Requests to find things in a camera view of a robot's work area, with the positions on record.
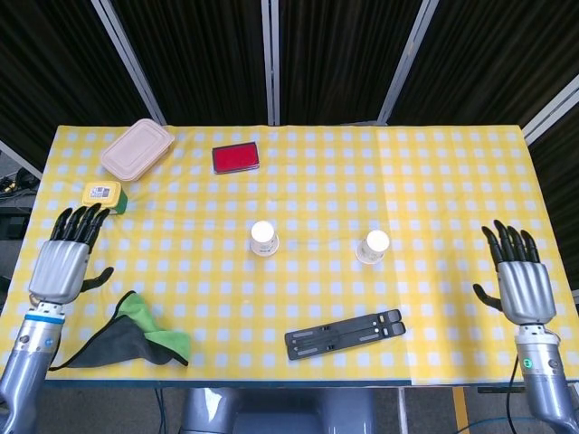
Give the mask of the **yellow white checked tablecloth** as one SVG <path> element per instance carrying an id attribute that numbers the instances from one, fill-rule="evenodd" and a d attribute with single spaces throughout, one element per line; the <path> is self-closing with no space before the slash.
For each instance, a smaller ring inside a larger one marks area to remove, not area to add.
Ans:
<path id="1" fill-rule="evenodd" d="M 522 131 L 466 127 L 171 127 L 174 142 L 124 184 L 89 277 L 110 280 L 65 308 L 55 364 L 139 293 L 165 329 L 191 338 L 189 364 L 143 360 L 61 369 L 53 382 L 504 382 L 516 327 L 476 298 L 498 284 L 482 226 L 527 230 L 555 296 L 550 328 L 579 380 L 579 315 Z M 260 165 L 217 175 L 212 149 L 255 142 Z M 270 222 L 277 252 L 250 248 Z M 390 246 L 356 257 L 371 230 Z M 285 334 L 399 309 L 406 333 L 291 361 Z"/>

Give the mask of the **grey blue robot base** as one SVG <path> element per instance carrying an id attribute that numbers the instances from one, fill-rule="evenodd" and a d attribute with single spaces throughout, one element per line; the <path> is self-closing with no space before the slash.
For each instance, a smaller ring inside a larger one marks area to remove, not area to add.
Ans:
<path id="1" fill-rule="evenodd" d="M 179 434 L 375 434 L 367 388 L 193 388 Z"/>

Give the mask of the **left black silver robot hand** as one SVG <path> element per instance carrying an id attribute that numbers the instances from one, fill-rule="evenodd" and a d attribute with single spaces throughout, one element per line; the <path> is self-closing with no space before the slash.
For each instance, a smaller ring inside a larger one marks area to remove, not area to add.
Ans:
<path id="1" fill-rule="evenodd" d="M 90 255 L 109 216 L 101 203 L 74 210 L 67 208 L 57 217 L 49 240 L 41 247 L 33 268 L 28 292 L 31 304 L 67 305 L 79 294 L 104 285 L 114 268 L 105 268 L 97 277 L 86 278 Z"/>

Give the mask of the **black folding laptop stand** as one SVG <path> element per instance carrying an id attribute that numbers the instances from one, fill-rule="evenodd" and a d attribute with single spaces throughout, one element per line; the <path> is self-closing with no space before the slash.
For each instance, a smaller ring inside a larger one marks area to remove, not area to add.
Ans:
<path id="1" fill-rule="evenodd" d="M 357 316 L 285 334 L 287 354 L 296 361 L 389 339 L 406 333 L 399 309 Z"/>

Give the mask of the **red ink pad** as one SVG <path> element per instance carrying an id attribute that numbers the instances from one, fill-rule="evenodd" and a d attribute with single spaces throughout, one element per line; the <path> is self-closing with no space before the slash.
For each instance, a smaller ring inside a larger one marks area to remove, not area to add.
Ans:
<path id="1" fill-rule="evenodd" d="M 212 149 L 212 159 L 217 175 L 248 171 L 260 165 L 255 142 L 215 147 Z"/>

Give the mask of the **black pleated partition panel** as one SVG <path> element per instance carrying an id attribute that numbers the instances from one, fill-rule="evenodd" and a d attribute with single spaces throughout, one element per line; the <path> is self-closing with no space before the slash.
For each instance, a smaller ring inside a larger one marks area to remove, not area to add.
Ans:
<path id="1" fill-rule="evenodd" d="M 90 0 L 0 0 L 0 140 L 38 170 L 60 125 L 149 113 Z"/>
<path id="2" fill-rule="evenodd" d="M 387 120 L 523 127 L 579 74 L 579 0 L 440 0 Z"/>
<path id="3" fill-rule="evenodd" d="M 280 0 L 280 121 L 377 119 L 422 0 Z"/>
<path id="4" fill-rule="evenodd" d="M 110 0 L 174 126 L 267 121 L 261 0 Z"/>

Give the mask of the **green jar with yellow lid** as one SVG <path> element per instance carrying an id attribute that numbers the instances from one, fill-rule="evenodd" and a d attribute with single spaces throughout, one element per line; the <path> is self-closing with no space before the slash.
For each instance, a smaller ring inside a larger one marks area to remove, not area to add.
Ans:
<path id="1" fill-rule="evenodd" d="M 123 214 L 128 197 L 120 182 L 97 181 L 85 185 L 81 202 L 87 207 L 99 203 L 102 208 L 109 209 L 111 214 Z"/>

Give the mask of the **beige lidded lunch box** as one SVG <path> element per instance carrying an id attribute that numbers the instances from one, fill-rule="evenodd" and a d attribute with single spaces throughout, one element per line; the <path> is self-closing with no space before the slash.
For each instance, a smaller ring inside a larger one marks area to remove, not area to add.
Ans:
<path id="1" fill-rule="evenodd" d="M 101 153 L 100 161 L 120 181 L 136 181 L 174 140 L 175 137 L 155 121 L 142 118 Z"/>

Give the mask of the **green and grey cloth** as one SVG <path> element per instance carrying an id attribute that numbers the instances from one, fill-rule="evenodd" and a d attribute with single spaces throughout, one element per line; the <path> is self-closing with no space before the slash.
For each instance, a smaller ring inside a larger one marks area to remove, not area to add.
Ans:
<path id="1" fill-rule="evenodd" d="M 176 361 L 187 366 L 190 354 L 190 336 L 162 328 L 146 300 L 137 292 L 129 291 L 117 303 L 106 325 L 69 360 L 49 370 L 96 368 L 134 359 L 155 365 Z"/>

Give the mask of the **grey aluminium partition post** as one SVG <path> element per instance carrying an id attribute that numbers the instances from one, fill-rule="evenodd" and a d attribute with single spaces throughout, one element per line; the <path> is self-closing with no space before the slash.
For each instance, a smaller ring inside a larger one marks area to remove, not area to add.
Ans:
<path id="1" fill-rule="evenodd" d="M 138 95 L 147 108 L 149 116 L 155 120 L 157 124 L 166 125 L 166 117 L 157 102 L 157 98 L 154 95 L 113 4 L 110 0 L 90 0 L 90 2 L 125 66 L 129 77 L 135 85 Z"/>
<path id="2" fill-rule="evenodd" d="M 280 1 L 261 0 L 264 78 L 269 126 L 280 126 Z"/>
<path id="3" fill-rule="evenodd" d="M 531 146 L 577 104 L 579 104 L 579 73 L 523 127 L 522 132 L 527 145 Z"/>
<path id="4" fill-rule="evenodd" d="M 398 100 L 403 85 L 408 78 L 417 52 L 420 50 L 423 38 L 427 33 L 431 20 L 436 12 L 440 0 L 422 0 L 413 26 L 408 35 L 402 54 L 394 71 L 384 102 L 380 109 L 377 125 L 385 126 L 391 117 L 396 101 Z"/>
<path id="5" fill-rule="evenodd" d="M 41 180 L 43 173 L 34 167 L 25 158 L 21 157 L 16 151 L 14 151 L 9 145 L 0 139 L 0 152 L 6 154 L 9 158 L 15 161 L 19 166 L 26 169 L 29 173 L 35 176 L 37 179 Z"/>

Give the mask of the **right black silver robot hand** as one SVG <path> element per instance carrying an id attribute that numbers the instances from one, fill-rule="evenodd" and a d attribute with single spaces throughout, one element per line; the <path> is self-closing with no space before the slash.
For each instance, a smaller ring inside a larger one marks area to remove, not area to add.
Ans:
<path id="1" fill-rule="evenodd" d="M 496 230 L 483 226 L 498 278 L 499 296 L 492 297 L 475 283 L 480 302 L 496 309 L 517 326 L 546 325 L 556 316 L 555 300 L 546 265 L 528 231 L 518 231 L 495 220 Z"/>

